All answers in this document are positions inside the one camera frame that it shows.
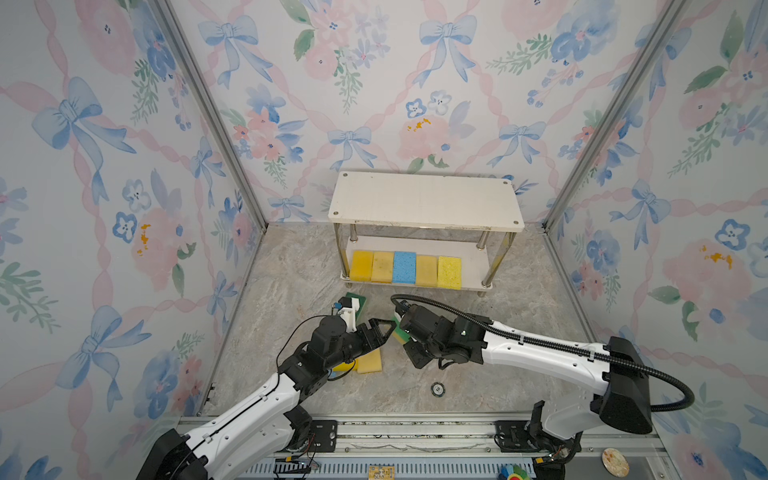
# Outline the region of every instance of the pink flower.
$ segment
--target pink flower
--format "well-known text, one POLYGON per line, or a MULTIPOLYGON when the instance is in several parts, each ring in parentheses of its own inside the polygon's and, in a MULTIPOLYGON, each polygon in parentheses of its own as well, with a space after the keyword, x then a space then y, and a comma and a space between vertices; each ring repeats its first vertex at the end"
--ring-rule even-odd
POLYGON ((730 100, 738 104, 744 101, 758 88, 768 85, 768 52, 760 45, 755 51, 742 50, 730 62, 730 72, 723 77, 722 89, 730 95, 730 100))
POLYGON ((318 44, 306 53, 304 68, 310 77, 316 80, 328 80, 336 71, 337 64, 333 49, 328 45, 318 44))
POLYGON ((178 250, 187 251, 192 233, 187 219, 178 212, 173 216, 162 208, 149 210, 139 222, 131 244, 131 255, 137 270, 146 273, 155 291, 165 289, 170 272, 178 263, 178 250))
POLYGON ((245 247, 252 230, 253 225, 246 214, 239 212, 235 215, 235 220, 232 222, 232 238, 235 240, 235 245, 245 247))
POLYGON ((730 474, 712 450, 687 433, 675 435, 672 448, 683 478, 695 480, 725 480, 730 474))
POLYGON ((248 129, 245 128, 243 125, 235 125, 233 127, 235 129, 235 140, 240 141, 243 139, 248 140, 248 129))
POLYGON ((592 138, 593 133, 594 133, 594 127, 582 127, 581 133, 576 135, 574 137, 574 140, 575 141, 581 140, 584 142, 584 145, 586 145, 587 142, 589 142, 589 139, 592 138))
POLYGON ((253 136, 253 146, 250 148, 250 153, 254 158, 263 158, 266 161, 276 161, 280 156, 285 155, 286 151, 287 149, 283 145, 283 142, 275 138, 274 132, 266 132, 262 135, 253 136))
POLYGON ((400 149, 397 154, 406 160, 426 158, 430 154, 438 157, 451 149, 448 122, 440 117, 428 115, 406 122, 400 131, 400 149))
POLYGON ((75 0, 80 35, 102 67, 114 74, 134 74, 136 41, 127 13, 117 2, 75 0))
POLYGON ((567 3, 568 0, 507 0, 502 7, 504 28, 515 34, 518 40, 528 40, 554 25, 563 15, 567 3))
POLYGON ((688 97, 680 106, 680 125, 691 129, 706 124, 714 118, 723 103, 719 88, 703 88, 688 97))
POLYGON ((190 356, 189 359, 181 367, 181 383, 186 386, 191 386, 197 378, 197 373, 200 371, 200 366, 203 365, 203 360, 198 359, 195 355, 190 356))
POLYGON ((277 132, 277 124, 270 121, 270 113, 266 108, 262 108, 260 114, 251 110, 248 112, 248 116, 253 119, 248 121, 248 128, 252 131, 260 131, 264 134, 274 134, 277 132))
POLYGON ((581 264, 579 273, 583 279, 584 289, 589 290, 592 300, 597 300, 603 294, 603 276, 594 271, 594 267, 589 262, 581 264))
POLYGON ((171 406, 171 410, 178 412, 184 411, 184 406, 187 403, 187 399, 190 398, 190 389, 188 386, 182 386, 181 384, 174 390, 174 404, 171 406))
POLYGON ((336 47, 349 46, 349 30, 353 23, 347 18, 349 13, 344 12, 342 0, 336 0, 333 7, 325 2, 318 2, 318 4, 320 11, 310 12, 312 25, 317 28, 315 39, 319 43, 330 43, 336 47))
POLYGON ((665 260, 662 270, 680 298, 696 305, 688 321, 698 322, 699 336, 734 341, 732 331, 746 328, 746 318, 736 310, 752 293, 752 280, 744 262, 726 247, 706 239, 691 242, 680 256, 665 260))

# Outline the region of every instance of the sponge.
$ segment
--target sponge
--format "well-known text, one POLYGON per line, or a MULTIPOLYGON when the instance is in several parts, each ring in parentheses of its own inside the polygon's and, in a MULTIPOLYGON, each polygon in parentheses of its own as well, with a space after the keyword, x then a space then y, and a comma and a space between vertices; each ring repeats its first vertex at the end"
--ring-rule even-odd
POLYGON ((352 254, 352 269, 349 271, 349 279, 354 282, 370 282, 373 268, 373 252, 355 250, 352 254))
POLYGON ((377 283, 392 283, 392 267, 394 262, 394 252, 374 252, 371 281, 377 283))
POLYGON ((395 252, 395 267, 392 269, 392 283, 416 283, 416 254, 395 252))
POLYGON ((416 256, 416 285, 437 286, 437 257, 416 256))
POLYGON ((437 286, 453 290, 462 289, 462 259, 440 257, 437 262, 437 286))
POLYGON ((375 349, 371 353, 357 357, 357 372, 371 373, 382 371, 382 353, 380 349, 375 349))

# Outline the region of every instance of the robotic arm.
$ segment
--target robotic arm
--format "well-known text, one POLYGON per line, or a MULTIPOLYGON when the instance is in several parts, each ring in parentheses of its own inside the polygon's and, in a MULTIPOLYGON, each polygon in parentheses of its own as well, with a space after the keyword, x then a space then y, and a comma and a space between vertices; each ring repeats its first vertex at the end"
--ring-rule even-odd
MULTIPOLYGON (((684 409, 694 402, 690 388, 643 365, 626 339, 612 337, 607 345, 565 342, 425 297, 393 295, 392 302, 400 328, 411 336, 404 348, 417 369, 434 359, 440 369, 455 363, 495 363, 556 376, 579 387, 561 399, 536 403, 530 421, 497 422, 495 439, 503 452, 546 450, 553 453, 548 462, 565 463, 578 450, 586 429, 605 424, 647 434, 653 429, 652 412, 684 409), (456 318, 451 321, 409 302, 436 306, 456 318), (684 397, 651 405, 649 376, 677 387, 684 397), (557 460, 555 453, 565 449, 568 457, 557 460)), ((397 327, 395 321, 381 319, 371 319, 370 328, 356 325, 357 299, 342 298, 336 308, 338 313, 323 316, 311 340, 301 343, 256 392, 187 435, 176 430, 163 434, 137 480, 231 480, 274 452, 308 450, 312 417, 300 403, 329 381, 333 367, 379 348, 397 327), (384 333, 382 325, 389 327, 384 333)))
POLYGON ((300 403, 325 385, 333 367, 378 349, 396 327, 393 320, 371 319, 370 328, 361 324, 347 331, 349 300, 341 299, 340 316, 324 316, 311 340, 256 392, 187 435, 164 433, 137 480, 231 480, 271 453, 308 448, 312 417, 300 403), (380 325, 389 328, 382 333, 380 325))

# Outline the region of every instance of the gray floor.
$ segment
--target gray floor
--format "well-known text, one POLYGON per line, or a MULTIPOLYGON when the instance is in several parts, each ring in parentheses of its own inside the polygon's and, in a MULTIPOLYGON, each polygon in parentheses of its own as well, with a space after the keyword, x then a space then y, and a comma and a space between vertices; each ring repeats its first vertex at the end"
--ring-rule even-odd
MULTIPOLYGON (((476 232, 360 227, 359 234, 476 240, 476 232)), ((488 251, 501 241, 493 233, 488 251)), ((339 279, 333 227, 272 224, 266 232, 227 344, 214 376, 215 393, 203 414, 217 415, 239 402, 275 371, 275 355, 303 319, 330 311, 347 291, 367 298, 365 318, 389 319, 389 296, 429 296, 470 313, 488 316, 532 333, 585 341, 543 240, 535 233, 517 235, 498 271, 494 289, 475 292, 354 284, 339 279)), ((293 336, 286 352, 310 338, 312 320, 293 336)), ((530 410, 541 399, 561 396, 575 387, 560 379, 508 366, 454 365, 440 371, 433 361, 415 369, 401 345, 391 339, 382 347, 383 371, 350 373, 328 383, 303 403, 309 413, 348 412, 510 412, 530 410), (442 382, 446 393, 429 388, 442 382)))

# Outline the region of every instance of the metal corner post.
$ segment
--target metal corner post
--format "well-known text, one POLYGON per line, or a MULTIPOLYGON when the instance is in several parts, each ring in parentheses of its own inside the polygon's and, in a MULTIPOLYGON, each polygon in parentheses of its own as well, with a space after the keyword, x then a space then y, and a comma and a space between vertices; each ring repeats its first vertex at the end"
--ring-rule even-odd
POLYGON ((685 8, 689 4, 690 0, 669 0, 659 15, 654 30, 648 36, 648 42, 637 53, 637 57, 635 57, 627 72, 626 80, 605 110, 600 124, 595 129, 594 136, 584 147, 581 159, 574 167, 571 175, 568 176, 557 200, 544 219, 547 234, 553 232, 558 222, 562 221, 563 213, 568 207, 568 203, 587 175, 594 163, 594 159, 611 136, 614 126, 619 122, 621 115, 624 114, 632 102, 637 89, 640 87, 645 75, 650 71, 653 62, 659 58, 664 47, 669 42, 670 37, 674 33, 675 25, 680 21, 685 8))
POLYGON ((240 192, 242 192, 248 210, 255 216, 261 233, 264 233, 266 231, 266 220, 259 208, 256 194, 253 192, 253 188, 251 188, 250 183, 248 182, 245 170, 238 160, 234 146, 227 135, 227 129, 219 116, 210 90, 208 90, 208 87, 205 85, 200 66, 192 55, 192 51, 189 48, 189 42, 179 25, 176 12, 170 4, 170 0, 150 0, 148 4, 168 40, 171 51, 189 80, 190 91, 200 105, 200 109, 210 125, 211 136, 214 137, 216 144, 221 150, 224 161, 233 173, 235 184, 237 184, 240 192))

